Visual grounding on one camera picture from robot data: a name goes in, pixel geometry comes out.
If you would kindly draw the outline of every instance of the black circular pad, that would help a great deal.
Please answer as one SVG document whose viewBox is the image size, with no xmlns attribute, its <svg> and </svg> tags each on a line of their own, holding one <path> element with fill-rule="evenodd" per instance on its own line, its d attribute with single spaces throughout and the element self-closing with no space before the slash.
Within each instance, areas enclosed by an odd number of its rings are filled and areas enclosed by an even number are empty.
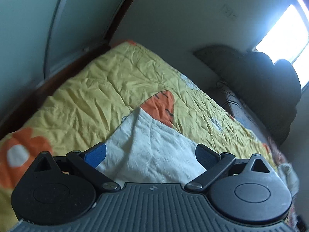
<svg viewBox="0 0 309 232">
<path fill-rule="evenodd" d="M 70 190 L 60 183 L 47 183 L 39 186 L 33 192 L 33 197 L 41 203 L 62 202 L 70 195 Z"/>
<path fill-rule="evenodd" d="M 263 202 L 270 197 L 270 191 L 267 187 L 254 183 L 245 183 L 237 186 L 235 194 L 239 199 L 250 203 Z"/>
<path fill-rule="evenodd" d="M 53 170 L 23 177 L 12 193 L 18 218 L 39 225 L 57 225 L 85 214 L 95 201 L 95 189 L 83 178 Z"/>
<path fill-rule="evenodd" d="M 291 194 L 275 172 L 252 172 L 215 182 L 209 200 L 222 215 L 241 223 L 268 224 L 285 218 Z"/>
</svg>

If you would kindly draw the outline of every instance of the orange flower pattern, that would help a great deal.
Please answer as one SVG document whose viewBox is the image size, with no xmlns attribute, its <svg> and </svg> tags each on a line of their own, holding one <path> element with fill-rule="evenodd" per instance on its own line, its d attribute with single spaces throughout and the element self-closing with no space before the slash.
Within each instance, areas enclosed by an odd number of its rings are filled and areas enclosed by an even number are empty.
<svg viewBox="0 0 309 232">
<path fill-rule="evenodd" d="M 141 108 L 152 118 L 172 127 L 174 119 L 174 96 L 169 90 L 160 91 L 151 96 Z"/>
<path fill-rule="evenodd" d="M 41 151 L 52 152 L 48 140 L 42 136 L 31 137 L 32 128 L 13 133 L 0 150 L 0 185 L 14 188 Z"/>
</svg>

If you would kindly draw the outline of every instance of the dark pillow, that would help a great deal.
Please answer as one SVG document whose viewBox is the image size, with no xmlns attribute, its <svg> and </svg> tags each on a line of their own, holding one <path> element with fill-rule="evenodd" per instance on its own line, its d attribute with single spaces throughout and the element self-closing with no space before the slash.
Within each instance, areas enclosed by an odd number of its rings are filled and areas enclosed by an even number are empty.
<svg viewBox="0 0 309 232">
<path fill-rule="evenodd" d="M 291 63 L 275 64 L 262 52 L 243 55 L 228 46 L 214 45 L 194 52 L 260 118 L 279 143 L 287 138 L 296 116 L 301 86 Z"/>
</svg>

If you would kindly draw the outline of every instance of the ribbed gray plate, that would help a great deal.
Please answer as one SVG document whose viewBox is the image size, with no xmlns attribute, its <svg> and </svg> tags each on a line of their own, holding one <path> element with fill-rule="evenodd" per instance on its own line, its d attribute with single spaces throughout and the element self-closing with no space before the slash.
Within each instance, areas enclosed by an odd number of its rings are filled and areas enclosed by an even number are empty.
<svg viewBox="0 0 309 232">
<path fill-rule="evenodd" d="M 101 195 L 86 215 L 57 226 L 22 221 L 14 232 L 293 232 L 285 223 L 248 227 L 225 220 L 202 194 L 185 192 L 180 184 L 127 183 L 117 193 Z"/>
</svg>

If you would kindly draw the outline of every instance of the white flower pattern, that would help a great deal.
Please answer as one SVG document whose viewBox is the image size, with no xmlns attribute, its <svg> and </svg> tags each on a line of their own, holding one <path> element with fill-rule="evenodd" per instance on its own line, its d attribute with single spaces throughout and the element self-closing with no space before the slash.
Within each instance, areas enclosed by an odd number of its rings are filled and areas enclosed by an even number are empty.
<svg viewBox="0 0 309 232">
<path fill-rule="evenodd" d="M 211 122 L 214 124 L 214 127 L 215 127 L 219 132 L 222 132 L 222 131 L 223 131 L 220 121 L 218 121 L 216 118 L 211 118 Z"/>
<path fill-rule="evenodd" d="M 191 89 L 191 90 L 199 90 L 199 88 L 197 87 L 197 85 L 195 83 L 193 83 L 186 75 L 180 74 L 180 78 L 186 82 L 187 86 Z"/>
</svg>

